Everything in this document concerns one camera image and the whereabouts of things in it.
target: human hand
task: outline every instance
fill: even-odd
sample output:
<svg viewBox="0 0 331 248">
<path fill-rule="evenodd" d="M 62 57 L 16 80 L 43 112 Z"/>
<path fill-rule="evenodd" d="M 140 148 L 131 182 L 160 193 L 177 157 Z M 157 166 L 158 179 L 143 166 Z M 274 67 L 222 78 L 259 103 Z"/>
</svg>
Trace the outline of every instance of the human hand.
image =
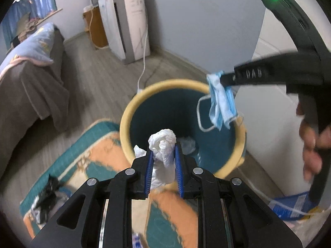
<svg viewBox="0 0 331 248">
<path fill-rule="evenodd" d="M 302 116 L 304 114 L 299 102 L 297 115 Z M 331 148 L 331 126 L 328 126 L 320 135 L 317 135 L 310 125 L 303 120 L 300 125 L 299 135 L 305 144 L 302 151 L 304 162 L 303 178 L 309 181 L 314 174 L 318 174 L 322 169 L 322 158 L 314 151 L 314 148 Z"/>
</svg>

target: trash bin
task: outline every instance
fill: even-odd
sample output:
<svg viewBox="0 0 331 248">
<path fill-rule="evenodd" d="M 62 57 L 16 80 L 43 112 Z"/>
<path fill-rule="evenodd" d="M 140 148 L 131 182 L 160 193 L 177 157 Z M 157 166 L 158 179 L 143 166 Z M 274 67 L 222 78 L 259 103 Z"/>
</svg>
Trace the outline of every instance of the trash bin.
<svg viewBox="0 0 331 248">
<path fill-rule="evenodd" d="M 176 137 L 190 136 L 196 141 L 194 157 L 198 165 L 225 178 L 244 162 L 246 130 L 242 121 L 231 123 L 221 131 L 202 132 L 197 121 L 199 98 L 209 93 L 208 85 L 186 79 L 166 80 L 144 89 L 126 107 L 120 124 L 120 141 L 130 163 L 135 159 L 133 147 L 148 149 L 148 138 L 161 129 L 171 129 Z M 212 126 L 210 100 L 200 103 L 201 123 Z"/>
</svg>

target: mask ear loop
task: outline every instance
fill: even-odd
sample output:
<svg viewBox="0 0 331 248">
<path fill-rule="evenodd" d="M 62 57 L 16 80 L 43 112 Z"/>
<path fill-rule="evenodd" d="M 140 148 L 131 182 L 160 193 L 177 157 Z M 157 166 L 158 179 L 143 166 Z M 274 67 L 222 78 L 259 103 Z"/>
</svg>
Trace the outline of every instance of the mask ear loop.
<svg viewBox="0 0 331 248">
<path fill-rule="evenodd" d="M 202 127 L 201 125 L 201 119 L 200 119 L 200 102 L 203 101 L 203 100 L 208 100 L 211 98 L 211 95 L 208 94 L 206 96 L 203 96 L 201 97 L 199 100 L 198 100 L 198 104 L 197 104 L 197 118 L 198 118 L 198 125 L 199 125 L 199 128 L 201 131 L 203 132 L 209 132 L 209 131 L 212 131 L 214 128 L 215 128 L 215 125 L 211 126 L 210 128 L 208 129 L 205 129 L 204 127 Z"/>
</svg>

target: metal screw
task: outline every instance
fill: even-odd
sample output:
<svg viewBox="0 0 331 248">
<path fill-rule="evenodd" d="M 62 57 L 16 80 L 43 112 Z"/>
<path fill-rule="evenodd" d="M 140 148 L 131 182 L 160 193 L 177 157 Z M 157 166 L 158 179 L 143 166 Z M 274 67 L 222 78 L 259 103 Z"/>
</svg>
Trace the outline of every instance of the metal screw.
<svg viewBox="0 0 331 248">
<path fill-rule="evenodd" d="M 133 168 L 128 168 L 125 170 L 126 175 L 133 175 L 136 171 Z"/>
<path fill-rule="evenodd" d="M 241 180 L 240 180 L 239 178 L 233 178 L 233 179 L 232 179 L 232 183 L 233 183 L 234 185 L 241 185 Z"/>
<path fill-rule="evenodd" d="M 97 180 L 95 178 L 91 178 L 91 179 L 87 180 L 88 185 L 95 185 L 96 183 L 97 183 Z"/>
<path fill-rule="evenodd" d="M 194 168 L 194 169 L 193 169 L 193 172 L 194 172 L 195 174 L 201 174 L 201 173 L 204 172 L 204 170 L 201 169 L 201 168 Z"/>
</svg>

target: crumpled tissue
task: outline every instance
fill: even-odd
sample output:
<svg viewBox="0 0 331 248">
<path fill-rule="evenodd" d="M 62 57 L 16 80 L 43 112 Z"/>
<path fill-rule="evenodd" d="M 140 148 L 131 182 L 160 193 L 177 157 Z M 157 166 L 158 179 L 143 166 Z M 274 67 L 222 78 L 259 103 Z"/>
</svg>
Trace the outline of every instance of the crumpled tissue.
<svg viewBox="0 0 331 248">
<path fill-rule="evenodd" d="M 148 143 L 154 158 L 151 189 L 174 182 L 176 135 L 170 129 L 160 130 L 149 137 Z M 136 158 L 146 155 L 146 151 L 138 146 L 134 147 L 134 153 Z"/>
</svg>

